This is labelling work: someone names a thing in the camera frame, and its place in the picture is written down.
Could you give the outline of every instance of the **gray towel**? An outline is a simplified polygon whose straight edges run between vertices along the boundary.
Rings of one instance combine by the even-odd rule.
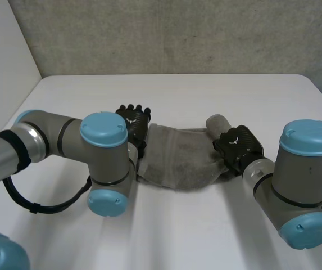
[[[214,183],[227,169],[212,142],[231,126],[217,114],[207,119],[206,127],[175,129],[151,124],[137,174],[146,182],[173,190],[195,190]]]

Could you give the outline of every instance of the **gray wall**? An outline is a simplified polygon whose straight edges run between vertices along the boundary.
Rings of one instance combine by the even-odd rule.
[[[9,0],[41,74],[296,73],[322,91],[322,0]]]

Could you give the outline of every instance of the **white wall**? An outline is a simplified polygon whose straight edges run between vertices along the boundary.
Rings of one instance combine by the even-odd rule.
[[[7,0],[0,0],[0,129],[41,80]]]

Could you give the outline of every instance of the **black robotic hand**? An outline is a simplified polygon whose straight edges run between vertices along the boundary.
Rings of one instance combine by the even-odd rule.
[[[221,133],[219,139],[213,141],[213,147],[222,155],[224,164],[235,176],[243,174],[253,161],[264,158],[261,143],[243,125]]]
[[[126,106],[121,105],[116,113],[121,115],[126,121],[128,131],[128,141],[138,149],[138,158],[142,158],[144,149],[146,148],[146,136],[148,131],[148,122],[151,119],[151,110],[149,108],[142,111],[142,106],[137,105],[136,108],[132,104]]]

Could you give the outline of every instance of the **white table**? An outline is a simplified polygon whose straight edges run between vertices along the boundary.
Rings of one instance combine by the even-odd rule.
[[[285,124],[322,120],[322,94],[300,75],[95,75],[43,79],[7,127],[27,109],[84,118],[121,104],[148,106],[153,123],[175,128],[223,114],[248,126],[272,160]],[[50,205],[72,197],[87,175],[85,164],[51,156],[13,179],[29,200]],[[289,248],[241,178],[189,193],[135,184],[118,218],[96,216],[86,198],[34,215],[0,183],[0,232],[27,250],[34,270],[322,270],[322,245]]]

